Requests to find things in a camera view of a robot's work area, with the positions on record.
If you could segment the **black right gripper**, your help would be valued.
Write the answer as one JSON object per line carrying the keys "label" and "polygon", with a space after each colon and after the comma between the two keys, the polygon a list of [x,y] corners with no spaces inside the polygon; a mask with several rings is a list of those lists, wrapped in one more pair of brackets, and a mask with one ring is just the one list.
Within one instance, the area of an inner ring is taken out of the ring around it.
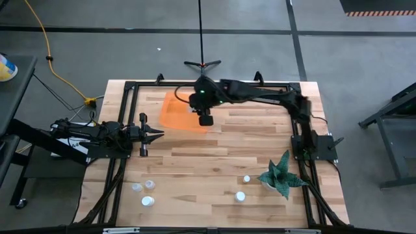
{"label": "black right gripper", "polygon": [[201,75],[194,83],[194,93],[189,96],[188,102],[191,108],[203,112],[221,105],[224,98],[217,84],[208,76]]}

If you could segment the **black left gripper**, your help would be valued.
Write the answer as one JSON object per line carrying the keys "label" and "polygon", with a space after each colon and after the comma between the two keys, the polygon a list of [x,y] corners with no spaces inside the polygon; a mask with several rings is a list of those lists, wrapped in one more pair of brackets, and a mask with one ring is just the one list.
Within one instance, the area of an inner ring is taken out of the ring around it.
{"label": "black left gripper", "polygon": [[132,143],[139,142],[140,143],[140,156],[147,157],[148,150],[147,144],[151,144],[154,140],[161,138],[164,134],[157,134],[157,135],[147,135],[147,133],[164,133],[164,131],[153,129],[149,125],[147,125],[147,115],[143,112],[139,114],[139,121],[140,126],[136,126],[135,124],[131,124],[129,126],[128,135],[129,140]]}

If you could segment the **orange translucent plastic basket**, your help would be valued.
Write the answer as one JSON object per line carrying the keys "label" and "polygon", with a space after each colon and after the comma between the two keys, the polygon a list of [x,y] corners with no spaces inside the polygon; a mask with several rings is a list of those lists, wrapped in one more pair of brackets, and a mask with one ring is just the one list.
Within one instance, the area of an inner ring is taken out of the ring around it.
{"label": "orange translucent plastic basket", "polygon": [[198,115],[192,111],[188,103],[178,100],[173,92],[166,93],[159,115],[159,123],[167,128],[206,133],[198,121]]}

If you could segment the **black tripod pole stand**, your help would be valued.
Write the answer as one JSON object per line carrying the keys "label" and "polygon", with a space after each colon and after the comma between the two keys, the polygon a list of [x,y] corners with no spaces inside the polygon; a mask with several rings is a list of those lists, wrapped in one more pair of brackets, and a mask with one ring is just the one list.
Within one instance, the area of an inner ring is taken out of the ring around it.
{"label": "black tripod pole stand", "polygon": [[204,61],[204,50],[203,50],[203,29],[202,29],[202,3],[198,0],[198,20],[199,20],[199,37],[200,37],[200,62],[184,61],[184,65],[195,66],[200,69],[202,75],[206,74],[206,69],[209,66],[219,65],[222,63],[221,60],[214,60],[212,62]]}

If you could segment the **white paper box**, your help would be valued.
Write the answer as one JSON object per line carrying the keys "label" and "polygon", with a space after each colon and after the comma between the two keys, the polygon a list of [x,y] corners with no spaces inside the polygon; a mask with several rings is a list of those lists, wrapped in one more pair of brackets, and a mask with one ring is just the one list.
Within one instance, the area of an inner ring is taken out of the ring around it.
{"label": "white paper box", "polygon": [[[73,124],[85,125],[86,123],[73,122]],[[87,126],[93,127],[93,126],[95,126],[95,124],[94,123],[89,123]],[[54,128],[56,128],[56,127],[58,127],[57,124],[52,124],[51,125],[51,131]],[[84,154],[87,154],[88,153],[88,150],[85,147],[83,147],[83,146],[80,145],[81,142],[89,142],[89,140],[87,140],[87,139],[84,139],[84,138],[76,138],[74,136],[73,137],[71,136],[70,138],[58,138],[57,140],[60,141],[60,142],[62,142],[62,143],[64,143],[65,145],[71,146],[75,150],[78,150],[78,151],[80,151],[80,152],[82,152]],[[58,157],[61,157],[61,156],[60,155],[57,155],[56,153],[52,153],[51,152],[51,157],[58,158]]]}

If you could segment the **green plant in white pot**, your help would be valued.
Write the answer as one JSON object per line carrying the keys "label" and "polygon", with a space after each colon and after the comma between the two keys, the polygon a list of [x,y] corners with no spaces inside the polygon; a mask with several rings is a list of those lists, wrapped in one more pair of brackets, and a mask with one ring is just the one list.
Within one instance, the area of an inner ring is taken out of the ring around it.
{"label": "green plant in white pot", "polygon": [[289,199],[290,188],[306,186],[307,183],[300,179],[296,174],[289,171],[290,153],[287,150],[282,156],[278,164],[269,161],[268,171],[263,172],[257,179],[271,186],[279,192],[286,200]]}

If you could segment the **black cart with caster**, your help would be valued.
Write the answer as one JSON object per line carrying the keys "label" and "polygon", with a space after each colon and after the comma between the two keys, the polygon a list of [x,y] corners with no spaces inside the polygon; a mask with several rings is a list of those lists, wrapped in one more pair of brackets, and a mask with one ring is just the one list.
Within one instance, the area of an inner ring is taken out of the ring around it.
{"label": "black cart with caster", "polygon": [[30,125],[15,119],[16,111],[23,95],[34,75],[37,58],[34,56],[7,56],[9,63],[16,67],[16,75],[8,81],[0,81],[0,187],[3,184],[11,164],[22,167],[16,188],[10,199],[10,205],[22,209],[27,200],[22,197],[27,178],[25,171],[30,161],[29,155],[16,152],[20,140],[56,153],[83,166],[87,165],[87,154],[66,145],[49,134],[35,129]]}

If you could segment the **yellow blue white container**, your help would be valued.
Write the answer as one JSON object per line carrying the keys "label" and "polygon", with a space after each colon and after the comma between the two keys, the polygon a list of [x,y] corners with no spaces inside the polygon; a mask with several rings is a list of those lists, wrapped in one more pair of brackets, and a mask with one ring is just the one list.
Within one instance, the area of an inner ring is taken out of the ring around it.
{"label": "yellow blue white container", "polygon": [[0,82],[6,82],[13,79],[18,73],[18,67],[0,54]]}

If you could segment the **black metal stand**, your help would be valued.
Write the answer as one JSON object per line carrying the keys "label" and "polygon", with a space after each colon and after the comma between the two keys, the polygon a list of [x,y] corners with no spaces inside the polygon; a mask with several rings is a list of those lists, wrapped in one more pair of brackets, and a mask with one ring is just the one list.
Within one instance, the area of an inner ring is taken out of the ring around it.
{"label": "black metal stand", "polygon": [[376,124],[395,179],[380,184],[381,189],[416,185],[408,159],[416,159],[416,82],[395,94],[378,112],[359,122],[362,129]]}

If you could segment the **black mat with orange stripes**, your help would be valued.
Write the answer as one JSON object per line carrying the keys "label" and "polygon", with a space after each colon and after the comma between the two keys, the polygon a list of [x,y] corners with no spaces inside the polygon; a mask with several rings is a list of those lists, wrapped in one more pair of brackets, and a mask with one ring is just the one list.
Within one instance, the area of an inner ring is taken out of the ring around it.
{"label": "black mat with orange stripes", "polygon": [[416,0],[339,0],[348,17],[416,16]]}

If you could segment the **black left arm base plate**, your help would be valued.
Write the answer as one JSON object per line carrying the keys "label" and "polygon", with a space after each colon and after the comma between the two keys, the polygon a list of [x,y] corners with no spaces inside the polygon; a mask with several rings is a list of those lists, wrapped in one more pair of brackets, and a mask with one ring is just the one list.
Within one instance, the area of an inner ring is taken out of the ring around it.
{"label": "black left arm base plate", "polygon": [[127,159],[131,156],[131,150],[108,148],[93,142],[81,143],[81,145],[88,150],[87,156],[93,159]]}

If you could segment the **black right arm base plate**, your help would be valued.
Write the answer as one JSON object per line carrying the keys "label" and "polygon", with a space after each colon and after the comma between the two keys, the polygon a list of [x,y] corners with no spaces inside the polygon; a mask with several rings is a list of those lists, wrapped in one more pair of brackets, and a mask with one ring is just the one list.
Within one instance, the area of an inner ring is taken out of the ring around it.
{"label": "black right arm base plate", "polygon": [[335,147],[344,140],[343,137],[334,140],[331,135],[318,135],[311,132],[309,142],[304,140],[303,135],[291,137],[294,158],[298,161],[335,161],[338,156]]}

